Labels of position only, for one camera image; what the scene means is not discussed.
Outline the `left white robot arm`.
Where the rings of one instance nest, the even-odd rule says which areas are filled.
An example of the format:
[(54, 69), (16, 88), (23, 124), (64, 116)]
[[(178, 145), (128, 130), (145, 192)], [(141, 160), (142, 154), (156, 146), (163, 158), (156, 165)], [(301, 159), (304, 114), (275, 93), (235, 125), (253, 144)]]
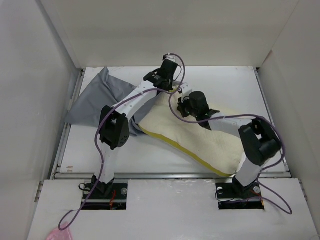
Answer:
[(101, 159), (101, 167), (91, 178), (90, 194), (107, 198), (113, 190), (117, 149), (129, 139), (129, 122), (134, 115), (158, 94), (171, 94), (174, 75), (179, 64), (176, 58), (166, 56), (161, 66), (149, 72), (141, 83), (123, 100), (103, 107), (94, 137), (94, 145)]

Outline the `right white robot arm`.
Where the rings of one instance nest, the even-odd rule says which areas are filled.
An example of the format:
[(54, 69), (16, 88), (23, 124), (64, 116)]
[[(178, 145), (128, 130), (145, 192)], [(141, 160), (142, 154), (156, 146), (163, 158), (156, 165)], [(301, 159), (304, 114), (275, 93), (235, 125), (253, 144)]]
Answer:
[(177, 101), (177, 110), (183, 118), (192, 116), (202, 128), (241, 140), (246, 159), (232, 179), (231, 190), (237, 198), (247, 198), (264, 165), (283, 147), (273, 126), (261, 116), (247, 119), (213, 110), (201, 91), (183, 92), (180, 88), (178, 92), (181, 97)]

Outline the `grey pillowcase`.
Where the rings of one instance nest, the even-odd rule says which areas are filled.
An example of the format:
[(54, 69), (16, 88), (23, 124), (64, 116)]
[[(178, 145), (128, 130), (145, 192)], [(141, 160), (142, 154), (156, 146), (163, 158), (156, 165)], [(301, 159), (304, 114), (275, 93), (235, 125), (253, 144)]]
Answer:
[(65, 117), (71, 125), (70, 136), (93, 140), (103, 107), (113, 106), (126, 98), (136, 86), (119, 79), (104, 67), (87, 85)]

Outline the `cream pillow yellow edge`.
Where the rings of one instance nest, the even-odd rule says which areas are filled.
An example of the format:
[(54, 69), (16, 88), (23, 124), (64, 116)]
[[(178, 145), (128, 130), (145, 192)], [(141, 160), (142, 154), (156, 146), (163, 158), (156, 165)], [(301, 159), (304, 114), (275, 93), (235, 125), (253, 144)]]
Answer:
[(245, 160), (239, 137), (221, 131), (207, 130), (194, 124), (189, 116), (186, 122), (176, 118), (178, 98), (160, 93), (153, 99), (149, 113), (138, 123), (148, 136), (159, 139), (187, 154), (196, 162), (221, 177), (238, 172)]

